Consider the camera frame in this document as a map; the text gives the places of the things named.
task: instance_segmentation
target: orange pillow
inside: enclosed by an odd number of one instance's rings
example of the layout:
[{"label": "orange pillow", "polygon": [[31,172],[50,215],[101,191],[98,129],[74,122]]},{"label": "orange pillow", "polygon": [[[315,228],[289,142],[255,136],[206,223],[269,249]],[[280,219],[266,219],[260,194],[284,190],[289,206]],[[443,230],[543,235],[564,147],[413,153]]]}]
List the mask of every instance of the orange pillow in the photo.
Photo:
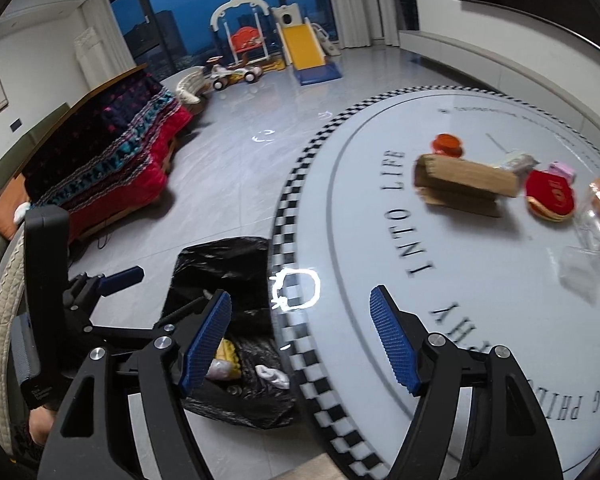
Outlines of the orange pillow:
[{"label": "orange pillow", "polygon": [[13,223],[13,215],[19,205],[29,201],[22,174],[12,178],[0,195],[0,235],[13,239],[18,226]]}]

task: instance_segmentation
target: orange lid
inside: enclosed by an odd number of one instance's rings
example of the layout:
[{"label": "orange lid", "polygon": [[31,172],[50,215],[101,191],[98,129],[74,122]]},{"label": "orange lid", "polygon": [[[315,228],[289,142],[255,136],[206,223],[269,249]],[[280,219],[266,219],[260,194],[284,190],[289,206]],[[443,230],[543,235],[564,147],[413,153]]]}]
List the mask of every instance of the orange lid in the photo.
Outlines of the orange lid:
[{"label": "orange lid", "polygon": [[462,156],[462,142],[451,134],[439,134],[431,143],[433,152],[437,155],[446,155],[459,158]]}]

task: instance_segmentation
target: white tabletop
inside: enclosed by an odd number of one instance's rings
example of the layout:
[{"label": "white tabletop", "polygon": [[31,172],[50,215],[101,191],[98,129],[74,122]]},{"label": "white tabletop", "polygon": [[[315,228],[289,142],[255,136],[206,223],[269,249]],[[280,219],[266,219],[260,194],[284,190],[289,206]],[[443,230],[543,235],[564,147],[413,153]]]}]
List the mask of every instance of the white tabletop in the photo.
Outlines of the white tabletop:
[{"label": "white tabletop", "polygon": [[[569,164],[576,201],[600,176],[600,139],[497,94],[418,88],[349,108],[316,135],[283,190],[271,282],[288,303],[274,309],[280,348],[339,465],[384,478],[417,404],[370,318],[369,293],[386,285],[430,332],[462,348],[511,349],[565,479],[576,478],[600,446],[600,290],[592,304],[560,284],[562,250],[578,245],[573,225],[532,216],[523,192],[503,199],[495,219],[422,202],[413,165],[443,132],[460,137],[475,162],[520,149],[541,170]],[[465,389],[445,478],[456,474],[469,406]]]}]

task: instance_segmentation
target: patterned blanket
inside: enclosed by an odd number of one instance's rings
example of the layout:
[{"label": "patterned blanket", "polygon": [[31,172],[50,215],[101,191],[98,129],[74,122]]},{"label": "patterned blanket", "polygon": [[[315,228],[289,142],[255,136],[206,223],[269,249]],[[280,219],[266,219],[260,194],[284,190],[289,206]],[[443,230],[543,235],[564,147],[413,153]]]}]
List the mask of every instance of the patterned blanket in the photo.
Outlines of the patterned blanket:
[{"label": "patterned blanket", "polygon": [[191,115],[160,83],[135,72],[76,110],[22,173],[34,206],[71,215],[71,239],[129,207],[154,200],[167,176],[169,141]]}]

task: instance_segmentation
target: black plastic bag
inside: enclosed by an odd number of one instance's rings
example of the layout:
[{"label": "black plastic bag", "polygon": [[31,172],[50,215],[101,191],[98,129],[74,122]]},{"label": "black plastic bag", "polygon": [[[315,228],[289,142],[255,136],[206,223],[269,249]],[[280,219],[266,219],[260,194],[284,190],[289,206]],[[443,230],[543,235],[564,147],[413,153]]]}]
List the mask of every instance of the black plastic bag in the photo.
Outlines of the black plastic bag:
[{"label": "black plastic bag", "polygon": [[295,399],[256,374],[256,365],[282,370],[273,338],[264,238],[226,238],[188,247],[178,255],[162,316],[218,288],[231,295],[234,313],[225,338],[235,345],[242,377],[205,380],[182,401],[185,409],[231,424],[268,430],[292,423]]}]

